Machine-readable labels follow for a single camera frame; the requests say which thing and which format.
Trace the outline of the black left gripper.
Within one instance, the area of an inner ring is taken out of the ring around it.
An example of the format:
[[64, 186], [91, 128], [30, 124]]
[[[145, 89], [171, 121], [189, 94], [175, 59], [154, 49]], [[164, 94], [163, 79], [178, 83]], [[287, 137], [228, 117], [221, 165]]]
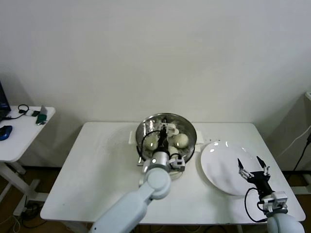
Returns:
[[168, 123], [167, 118], [163, 117], [161, 120], [161, 131], [159, 134], [160, 137], [158, 140], [158, 146], [156, 148], [156, 151], [169, 153], [169, 150], [168, 150], [169, 143], [168, 143], [168, 139], [167, 139], [168, 135], [166, 133], [167, 128], [169, 131], [172, 131], [172, 132], [175, 131], [175, 125], [172, 123]]

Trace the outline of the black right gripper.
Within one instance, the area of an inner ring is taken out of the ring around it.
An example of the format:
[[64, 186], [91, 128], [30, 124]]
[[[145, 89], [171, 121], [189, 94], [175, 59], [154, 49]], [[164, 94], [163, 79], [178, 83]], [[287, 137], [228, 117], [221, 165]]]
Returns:
[[263, 171], [248, 172], [244, 169], [240, 159], [238, 159], [239, 174], [249, 183], [254, 184], [259, 197], [266, 197], [273, 193], [268, 181], [270, 180], [269, 166], [257, 156], [257, 160]]

